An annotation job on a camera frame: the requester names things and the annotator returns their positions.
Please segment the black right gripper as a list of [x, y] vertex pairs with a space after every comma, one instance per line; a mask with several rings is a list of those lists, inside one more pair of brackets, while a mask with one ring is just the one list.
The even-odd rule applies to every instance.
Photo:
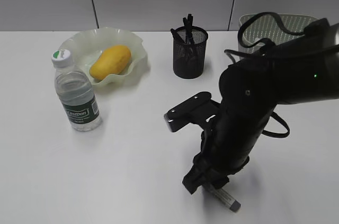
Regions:
[[229, 106], [222, 101], [219, 112], [208, 122], [202, 135], [201, 151], [182, 184], [192, 195], [210, 182], [227, 182], [239, 172], [264, 131], [276, 103], [254, 102], [249, 106]]

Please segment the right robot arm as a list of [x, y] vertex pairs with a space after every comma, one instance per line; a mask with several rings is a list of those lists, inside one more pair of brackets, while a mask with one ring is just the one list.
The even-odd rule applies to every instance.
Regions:
[[220, 102], [208, 100], [190, 116], [203, 129], [200, 152], [183, 178], [190, 193], [228, 183], [229, 175], [248, 163], [259, 136], [289, 135], [265, 128], [269, 119], [287, 127], [276, 106], [338, 98], [338, 25], [315, 21], [301, 37], [230, 65], [220, 76], [219, 90]]

